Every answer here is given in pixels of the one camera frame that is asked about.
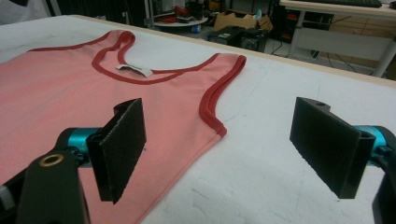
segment desk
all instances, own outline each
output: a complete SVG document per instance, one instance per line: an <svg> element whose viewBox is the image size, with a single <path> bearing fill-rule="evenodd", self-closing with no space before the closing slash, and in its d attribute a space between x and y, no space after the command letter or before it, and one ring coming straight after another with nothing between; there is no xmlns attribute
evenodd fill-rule
<svg viewBox="0 0 396 224"><path fill-rule="evenodd" d="M373 76L381 77L396 53L395 39L303 28L306 11L396 21L396 10L390 9L389 5L380 8L350 7L292 0L281 0L280 5L301 11L291 41L289 58L296 48L303 48L370 59L379 61Z"/></svg>
<svg viewBox="0 0 396 224"><path fill-rule="evenodd" d="M90 41L114 29L134 33L136 41L126 52L126 60L133 59L146 67L189 67L217 52L247 57L245 68L217 104L217 116L228 129L227 134L187 170L143 223L374 222L372 202L382 180L382 170L366 167L356 199L338 200L290 142L290 127L295 99L302 96L331 105L334 114L352 125L375 124L396 133L396 104L391 103L396 96L395 81L204 40L70 16L0 26L0 62L28 49ZM3 78L6 77L0 74L0 85L4 83ZM114 105L119 99L110 97L110 101ZM4 103L0 102L0 122L7 113ZM101 108L95 116L102 116L102 109L111 110ZM34 113L21 108L20 117L11 119L24 119ZM71 119L70 126L76 125L101 124L75 123ZM26 134L36 134L39 128L42 132L37 138L42 145L32 147L19 141L23 148L10 146L7 141L15 128L26 126L7 130L2 126L0 129L0 183L53 147L59 134L54 130L66 127L43 119L41 127L26 130L29 131ZM19 156L15 156L15 152L20 152ZM132 223L128 200L121 198L116 205L101 203L97 189L89 188L94 181L92 172L89 169L79 171L93 224Z"/></svg>

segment keyboard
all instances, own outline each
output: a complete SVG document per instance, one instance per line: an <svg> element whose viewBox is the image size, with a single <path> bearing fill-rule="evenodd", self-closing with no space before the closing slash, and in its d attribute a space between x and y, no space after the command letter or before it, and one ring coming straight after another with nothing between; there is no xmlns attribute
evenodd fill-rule
<svg viewBox="0 0 396 224"><path fill-rule="evenodd" d="M314 2L314 3L325 3L333 5L344 5L353 7L382 7L379 0L293 0L300 2Z"/></svg>

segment white table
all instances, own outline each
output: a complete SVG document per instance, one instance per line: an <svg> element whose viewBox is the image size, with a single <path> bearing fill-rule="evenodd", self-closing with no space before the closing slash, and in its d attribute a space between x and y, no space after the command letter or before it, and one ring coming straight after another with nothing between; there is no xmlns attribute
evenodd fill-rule
<svg viewBox="0 0 396 224"><path fill-rule="evenodd" d="M396 10L390 9L389 5L380 8L351 7L293 0L281 0L279 4L287 9L301 11L291 40L289 58L296 48L302 48L370 59L379 61L373 76L382 77L396 53L394 38L349 35L303 27L306 11L396 21Z"/></svg>
<svg viewBox="0 0 396 224"><path fill-rule="evenodd" d="M374 222L372 202L382 170L367 167L356 199L339 200L297 152L289 140L290 127L295 99L302 96L330 105L335 115L352 125L375 124L396 133L396 82L69 16L0 26L0 62L28 49L74 45L114 29L135 34L132 55L126 52L126 59L138 55L134 62L146 67L189 67L216 52L247 56L242 73L219 98L217 116L228 129L226 136L191 166L143 223ZM0 148L0 160L6 154ZM0 163L0 183L26 165L19 159L12 167ZM99 203L97 197L87 202L88 207ZM92 223L114 223L113 217L127 217L120 207L106 206L112 211L108 220L96 218L108 212L90 210Z"/></svg>

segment pink tank top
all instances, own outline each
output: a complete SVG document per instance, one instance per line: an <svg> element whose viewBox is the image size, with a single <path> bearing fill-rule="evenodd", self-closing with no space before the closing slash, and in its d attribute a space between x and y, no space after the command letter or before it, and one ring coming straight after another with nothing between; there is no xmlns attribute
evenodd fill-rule
<svg viewBox="0 0 396 224"><path fill-rule="evenodd" d="M220 53L143 77L116 68L133 43L132 33L112 31L0 64L0 184L52 149L64 129L102 127L114 105L142 98L148 141L120 201L100 202L92 169L79 169L92 223L138 223L226 134L216 103L246 57Z"/></svg>

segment shirt tag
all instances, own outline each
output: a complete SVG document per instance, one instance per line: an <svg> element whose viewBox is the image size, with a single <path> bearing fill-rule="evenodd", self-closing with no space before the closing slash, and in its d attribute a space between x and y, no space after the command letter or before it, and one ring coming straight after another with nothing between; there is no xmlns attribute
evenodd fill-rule
<svg viewBox="0 0 396 224"><path fill-rule="evenodd" d="M143 66L139 66L139 65L135 65L132 63L129 64L119 64L116 66L117 69L121 70L122 68L131 68L132 70L134 70L136 73L143 75L145 77L149 77L152 75L152 71L150 69L148 69L147 67L143 67Z"/></svg>

